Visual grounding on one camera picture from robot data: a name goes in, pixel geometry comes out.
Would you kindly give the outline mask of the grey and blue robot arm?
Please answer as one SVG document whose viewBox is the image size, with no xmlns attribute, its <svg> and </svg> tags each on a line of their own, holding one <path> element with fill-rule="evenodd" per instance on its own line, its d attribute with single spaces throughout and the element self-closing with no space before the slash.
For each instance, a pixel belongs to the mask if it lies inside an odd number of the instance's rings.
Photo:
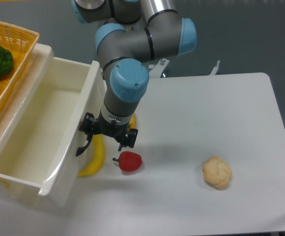
<svg viewBox="0 0 285 236">
<path fill-rule="evenodd" d="M 94 39 L 107 91 L 99 115 L 86 113 L 79 130 L 88 143 L 102 134 L 132 148 L 138 131 L 128 125 L 146 92 L 149 62 L 192 52 L 195 24 L 171 0 L 74 0 L 72 6 L 81 22 L 107 20 Z"/>
</svg>

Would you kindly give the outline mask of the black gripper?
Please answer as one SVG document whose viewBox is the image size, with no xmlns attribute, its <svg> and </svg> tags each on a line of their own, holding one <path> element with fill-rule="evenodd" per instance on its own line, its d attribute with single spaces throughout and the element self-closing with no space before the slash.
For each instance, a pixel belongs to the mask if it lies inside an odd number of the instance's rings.
<svg viewBox="0 0 285 236">
<path fill-rule="evenodd" d="M 128 124 L 118 125 L 115 120 L 107 122 L 102 115 L 96 120 L 92 113 L 86 112 L 79 131 L 89 137 L 93 134 L 103 134 L 114 138 L 119 143 L 118 151 L 121 151 L 122 148 L 133 148 L 138 135 L 138 129 L 127 129 Z"/>
</svg>

